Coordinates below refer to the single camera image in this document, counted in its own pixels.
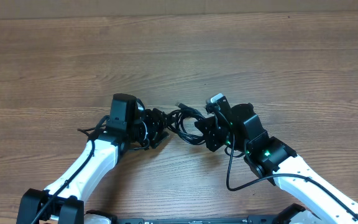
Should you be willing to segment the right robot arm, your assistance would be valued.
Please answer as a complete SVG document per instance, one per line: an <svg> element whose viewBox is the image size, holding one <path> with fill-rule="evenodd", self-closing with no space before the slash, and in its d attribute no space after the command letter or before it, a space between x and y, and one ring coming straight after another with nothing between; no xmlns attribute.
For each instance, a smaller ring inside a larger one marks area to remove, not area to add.
<svg viewBox="0 0 358 224"><path fill-rule="evenodd" d="M206 147L226 145L244 154L245 163L259 180L269 180L288 192L325 223L358 223L358 203L318 175L290 146L269 136L254 107L210 103L210 118L195 122Z"/></svg>

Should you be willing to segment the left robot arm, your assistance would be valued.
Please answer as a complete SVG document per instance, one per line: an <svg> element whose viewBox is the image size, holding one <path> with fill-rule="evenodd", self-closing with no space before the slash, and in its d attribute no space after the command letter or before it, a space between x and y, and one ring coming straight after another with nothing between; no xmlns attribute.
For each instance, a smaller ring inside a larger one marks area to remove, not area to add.
<svg viewBox="0 0 358 224"><path fill-rule="evenodd" d="M21 198L18 223L117 223L115 215L85 211L85 203L101 179L117 165L131 144L155 149L167 136L167 122L158 109L147 109L133 95L116 93L110 113L82 132L86 146L77 160L43 190L29 189Z"/></svg>

